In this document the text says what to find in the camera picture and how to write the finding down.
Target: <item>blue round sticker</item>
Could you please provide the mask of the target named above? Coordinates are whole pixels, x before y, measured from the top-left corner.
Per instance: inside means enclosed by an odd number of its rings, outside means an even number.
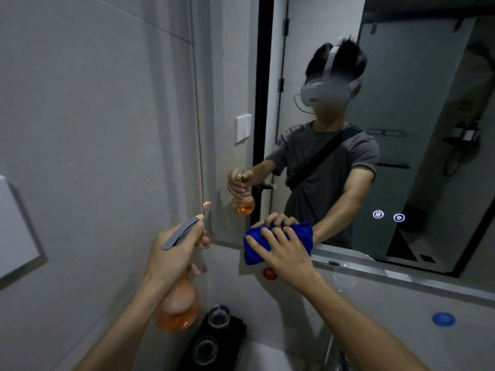
[[[455,325],[454,315],[449,313],[436,313],[433,315],[432,320],[439,327],[451,327]]]

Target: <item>t-shirt sleeve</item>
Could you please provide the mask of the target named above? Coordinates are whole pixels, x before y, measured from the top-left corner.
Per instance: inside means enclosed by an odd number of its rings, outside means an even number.
[[[367,136],[360,140],[353,149],[352,168],[363,166],[376,173],[380,160],[380,147],[373,137]]]
[[[277,140],[277,146],[265,159],[270,159],[275,162],[275,169],[273,174],[280,175],[282,171],[287,167],[288,155],[290,151],[291,142],[291,129],[281,134],[279,140]]]

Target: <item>shoulder strap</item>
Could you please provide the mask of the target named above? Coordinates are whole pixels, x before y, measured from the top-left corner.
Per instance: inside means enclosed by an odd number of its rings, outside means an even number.
[[[303,182],[319,165],[331,155],[335,149],[346,140],[362,132],[360,128],[350,125],[339,132],[335,137],[328,141],[302,168],[287,178],[285,184],[293,191],[301,182]]]

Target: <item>black hair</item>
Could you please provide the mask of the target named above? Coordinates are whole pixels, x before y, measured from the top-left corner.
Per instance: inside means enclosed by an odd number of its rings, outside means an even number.
[[[313,58],[306,68],[306,82],[323,73],[332,48],[333,45],[325,43],[314,52]],[[351,39],[344,39],[335,56],[331,74],[355,80],[364,73],[366,62],[366,55],[359,46]]]

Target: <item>blue towel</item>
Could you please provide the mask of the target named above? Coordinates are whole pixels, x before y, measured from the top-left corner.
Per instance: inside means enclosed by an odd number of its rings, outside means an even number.
[[[260,262],[263,262],[263,259],[261,256],[256,254],[256,251],[251,249],[250,245],[248,245],[248,242],[246,241],[246,236],[250,235],[253,237],[261,246],[263,246],[265,249],[270,251],[270,245],[268,244],[268,241],[261,235],[261,229],[264,228],[265,225],[260,225],[257,227],[252,227],[249,229],[244,238],[244,262],[246,263],[247,266],[252,266],[254,264],[258,264]],[[273,223],[268,227],[269,230],[272,230],[274,228]],[[311,249],[313,249],[313,228],[311,225],[305,221],[304,223],[300,224],[294,224],[291,226],[291,228],[294,230],[295,234],[298,236],[299,240],[301,241],[302,245],[306,249],[309,255],[311,255]]]

